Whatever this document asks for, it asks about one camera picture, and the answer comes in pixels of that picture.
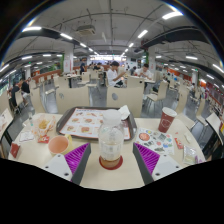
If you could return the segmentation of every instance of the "menu paper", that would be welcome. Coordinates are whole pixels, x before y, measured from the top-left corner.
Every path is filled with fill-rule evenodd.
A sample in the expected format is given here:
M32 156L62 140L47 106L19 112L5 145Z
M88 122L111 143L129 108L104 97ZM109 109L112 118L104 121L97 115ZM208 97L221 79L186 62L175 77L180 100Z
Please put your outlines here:
M159 154L174 155L173 137L170 134L139 128L135 142Z
M98 138L98 130L103 123L103 112L104 110L76 108L60 133L84 138ZM122 124L125 134L124 139L130 139L128 121L124 120Z

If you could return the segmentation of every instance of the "bottle cap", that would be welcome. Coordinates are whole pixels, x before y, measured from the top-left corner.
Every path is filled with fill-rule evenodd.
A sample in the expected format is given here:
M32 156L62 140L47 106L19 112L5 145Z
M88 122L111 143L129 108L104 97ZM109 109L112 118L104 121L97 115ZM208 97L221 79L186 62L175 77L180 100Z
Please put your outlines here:
M118 110L106 110L103 113L103 123L106 125L119 125L121 123L121 113Z

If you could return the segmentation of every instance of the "water bottle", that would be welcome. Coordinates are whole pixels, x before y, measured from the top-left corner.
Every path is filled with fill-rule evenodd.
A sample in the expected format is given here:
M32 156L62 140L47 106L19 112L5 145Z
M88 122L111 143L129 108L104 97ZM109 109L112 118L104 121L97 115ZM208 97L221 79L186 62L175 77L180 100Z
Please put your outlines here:
M103 113L103 124L99 128L100 162L103 167L113 168L118 165L123 144L121 113L117 110L106 110Z

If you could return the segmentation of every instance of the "sign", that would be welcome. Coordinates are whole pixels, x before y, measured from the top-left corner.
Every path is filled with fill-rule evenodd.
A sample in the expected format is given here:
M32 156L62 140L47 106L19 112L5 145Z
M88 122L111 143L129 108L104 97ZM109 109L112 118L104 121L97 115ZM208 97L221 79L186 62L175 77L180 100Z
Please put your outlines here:
M64 72L70 72L70 60L64 60Z

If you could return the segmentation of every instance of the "drink cup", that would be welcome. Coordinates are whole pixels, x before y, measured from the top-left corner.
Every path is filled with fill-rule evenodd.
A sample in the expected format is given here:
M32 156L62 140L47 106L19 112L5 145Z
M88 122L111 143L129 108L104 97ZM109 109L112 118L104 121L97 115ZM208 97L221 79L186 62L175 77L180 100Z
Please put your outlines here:
M177 113L174 110L164 107L162 109L162 117L160 120L158 130L160 132L166 133L176 116Z

